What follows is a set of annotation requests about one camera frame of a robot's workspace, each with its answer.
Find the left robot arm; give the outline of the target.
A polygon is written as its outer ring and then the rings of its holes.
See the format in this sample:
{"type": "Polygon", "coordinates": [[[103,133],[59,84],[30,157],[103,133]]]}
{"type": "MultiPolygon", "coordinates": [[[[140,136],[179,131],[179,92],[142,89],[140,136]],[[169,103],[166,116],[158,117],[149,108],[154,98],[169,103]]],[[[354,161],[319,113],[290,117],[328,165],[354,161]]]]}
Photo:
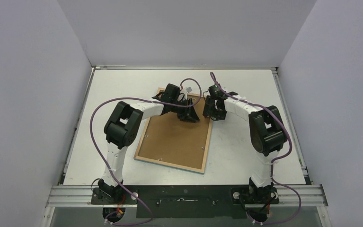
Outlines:
{"type": "Polygon", "coordinates": [[[149,100],[135,98],[135,104],[128,104],[129,98],[116,98],[118,102],[109,116],[105,126],[108,151],[99,155],[105,163],[105,171],[98,182],[98,188],[109,203],[119,202],[126,189],[123,184],[123,166],[127,149],[137,137],[142,120],[167,113],[176,113],[184,122],[199,122],[194,110],[194,101],[188,97],[190,87],[168,84],[164,91],[149,100]]]}

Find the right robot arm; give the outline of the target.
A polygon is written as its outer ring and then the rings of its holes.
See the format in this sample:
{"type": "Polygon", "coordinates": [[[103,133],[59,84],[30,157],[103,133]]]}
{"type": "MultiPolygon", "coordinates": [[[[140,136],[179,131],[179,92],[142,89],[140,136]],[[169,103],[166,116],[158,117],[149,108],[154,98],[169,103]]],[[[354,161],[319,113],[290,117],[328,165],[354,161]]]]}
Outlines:
{"type": "Polygon", "coordinates": [[[266,109],[248,104],[235,92],[224,93],[220,86],[208,88],[203,116],[214,121],[225,120],[228,113],[248,122],[250,141],[255,149],[253,172],[248,184],[248,201],[253,203],[278,203],[277,190],[271,179],[271,162],[287,141],[278,108],[266,109]]]}

